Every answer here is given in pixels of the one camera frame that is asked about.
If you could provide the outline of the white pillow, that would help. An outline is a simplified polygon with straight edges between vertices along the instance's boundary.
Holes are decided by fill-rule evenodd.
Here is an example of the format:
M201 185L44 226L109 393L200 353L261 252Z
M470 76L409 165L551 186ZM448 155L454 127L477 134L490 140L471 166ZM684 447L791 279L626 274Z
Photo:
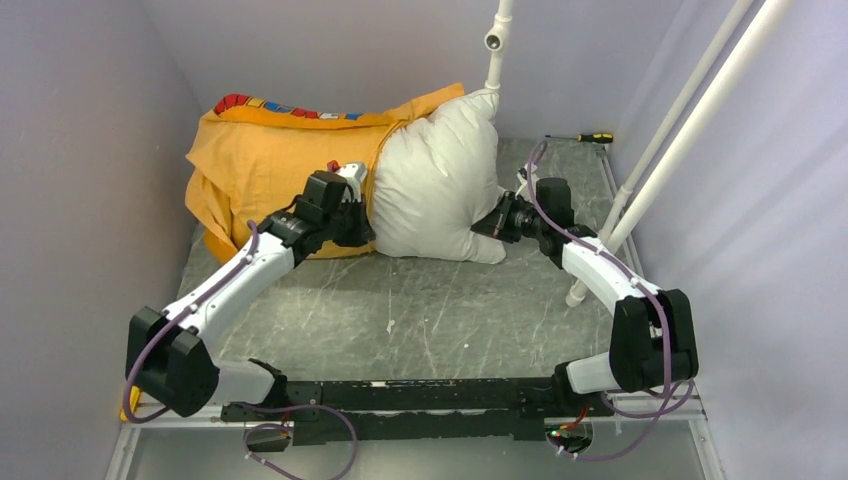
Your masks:
M502 194L496 171L498 93L449 100L386 140L369 219L390 257L497 264L501 241L472 231Z

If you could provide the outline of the yellow pillowcase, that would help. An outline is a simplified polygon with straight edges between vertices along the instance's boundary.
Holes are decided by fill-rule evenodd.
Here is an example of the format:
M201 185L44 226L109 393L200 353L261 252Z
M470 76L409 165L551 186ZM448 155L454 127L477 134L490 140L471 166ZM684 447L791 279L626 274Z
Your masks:
M216 260L249 240L248 221L289 205L307 178L329 165L363 163L375 174L391 134L465 92L460 83L377 113L316 111L229 94L204 114L186 158L185 204Z

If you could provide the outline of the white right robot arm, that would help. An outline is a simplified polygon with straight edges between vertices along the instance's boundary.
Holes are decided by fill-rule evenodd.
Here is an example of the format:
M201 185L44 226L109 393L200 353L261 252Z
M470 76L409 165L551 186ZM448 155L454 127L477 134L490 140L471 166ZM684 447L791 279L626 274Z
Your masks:
M576 223L566 180L543 178L524 196L504 193L472 230L506 243L536 240L544 256L584 283L612 315L607 352L556 367L550 392L560 413L578 413L590 394L667 389L697 375L686 294L641 278L605 248L594 231Z

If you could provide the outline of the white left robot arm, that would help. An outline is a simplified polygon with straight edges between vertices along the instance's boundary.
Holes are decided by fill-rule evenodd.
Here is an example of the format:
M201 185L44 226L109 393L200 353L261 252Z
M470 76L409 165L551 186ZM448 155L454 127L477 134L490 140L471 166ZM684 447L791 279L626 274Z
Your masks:
M249 221L247 244L199 287L162 310L144 307L133 315L122 394L129 422L167 412L190 417L209 403L240 404L264 420L291 408L279 369L256 359L217 363L213 349L260 293L326 243L362 247L373 241L362 192L367 176L361 162L315 171L289 206L259 223ZM157 400L159 413L134 414L133 388Z

